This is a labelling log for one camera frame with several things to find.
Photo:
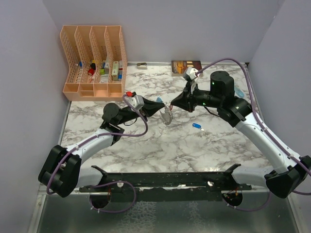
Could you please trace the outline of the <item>metal keyring holder blue handle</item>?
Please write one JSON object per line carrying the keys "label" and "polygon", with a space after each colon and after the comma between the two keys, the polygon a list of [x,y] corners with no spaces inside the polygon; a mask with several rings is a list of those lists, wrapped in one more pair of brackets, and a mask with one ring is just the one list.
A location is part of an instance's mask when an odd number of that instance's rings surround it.
{"label": "metal keyring holder blue handle", "polygon": [[160,111],[160,118],[166,126],[170,125],[173,119],[173,114],[170,107],[160,97],[157,97],[156,101],[164,104],[164,111]]}

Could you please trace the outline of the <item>blue key tag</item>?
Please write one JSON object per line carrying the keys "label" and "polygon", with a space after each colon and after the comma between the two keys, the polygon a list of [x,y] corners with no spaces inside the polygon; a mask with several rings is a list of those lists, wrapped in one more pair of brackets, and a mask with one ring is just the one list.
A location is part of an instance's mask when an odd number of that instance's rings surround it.
{"label": "blue key tag", "polygon": [[193,123],[192,126],[198,130],[204,131],[204,129],[202,128],[202,126],[200,124],[197,123]]}

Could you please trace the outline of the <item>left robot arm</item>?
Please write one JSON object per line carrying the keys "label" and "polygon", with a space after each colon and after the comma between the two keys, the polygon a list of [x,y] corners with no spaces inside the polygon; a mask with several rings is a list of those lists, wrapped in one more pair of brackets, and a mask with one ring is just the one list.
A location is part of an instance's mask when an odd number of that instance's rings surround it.
{"label": "left robot arm", "polygon": [[97,152],[117,143],[129,134],[119,125],[141,118],[144,123],[157,111],[164,108],[162,102],[147,100],[140,95],[124,97],[126,107],[108,103],[103,109],[103,123],[91,136],[68,147],[54,146],[40,173],[38,181],[46,186],[47,194],[67,197],[75,188],[92,186],[100,192],[106,189],[107,179],[95,168],[81,172],[81,165]]}

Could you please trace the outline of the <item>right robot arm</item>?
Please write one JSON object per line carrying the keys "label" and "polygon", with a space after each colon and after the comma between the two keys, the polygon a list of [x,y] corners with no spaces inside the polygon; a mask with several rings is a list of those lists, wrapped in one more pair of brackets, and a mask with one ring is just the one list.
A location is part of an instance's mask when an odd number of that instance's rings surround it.
{"label": "right robot arm", "polygon": [[306,178],[311,168],[309,156],[301,157],[292,149],[283,152],[278,138],[271,139],[268,129],[251,104],[235,96],[234,79],[226,71],[215,71],[210,76],[210,90],[200,90],[196,82],[197,69],[187,68],[183,74],[187,81],[182,93],[171,101],[172,106],[193,112],[196,106],[216,108],[221,119],[244,134],[268,159],[270,167],[238,166],[224,176],[223,184],[234,190],[240,184],[268,188],[275,196],[286,198]]}

